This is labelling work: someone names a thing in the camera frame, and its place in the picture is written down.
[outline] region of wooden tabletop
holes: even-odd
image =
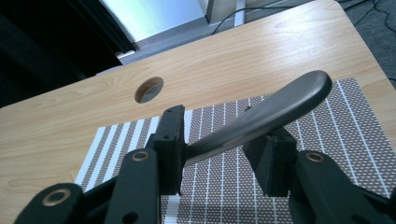
[[[312,70],[355,77],[396,146],[396,91],[344,10],[318,0],[1,108],[1,223],[40,190],[74,182],[99,127],[271,93]],[[151,77],[163,90],[136,103]]]

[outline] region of floor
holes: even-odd
[[[280,1],[267,7],[294,7],[309,0]],[[396,1],[339,0],[351,22],[377,59],[396,89]],[[247,13],[246,23],[270,16],[285,9],[253,10]],[[205,18],[186,23],[159,35],[135,43],[138,51],[121,57],[122,64],[134,63],[151,55],[212,35],[218,23],[207,25]],[[233,18],[226,20],[217,32],[233,28]]]

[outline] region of curved plastic object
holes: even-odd
[[[285,126],[319,105],[332,89],[323,71],[309,72],[187,148],[185,167]]]

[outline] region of gray curved handle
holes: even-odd
[[[313,71],[298,77],[243,115],[189,145],[185,167],[300,118],[319,105],[331,89],[332,81],[325,72]]]

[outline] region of striped mat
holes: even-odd
[[[266,97],[186,111],[186,141],[215,131]],[[144,147],[160,119],[99,128],[75,183],[86,191],[117,175],[123,155]],[[334,82],[321,105],[286,129],[299,150],[328,154],[355,185],[389,198],[396,156],[356,79]],[[262,195],[241,147],[185,168],[181,192],[162,196],[163,223],[292,223],[288,199]]]

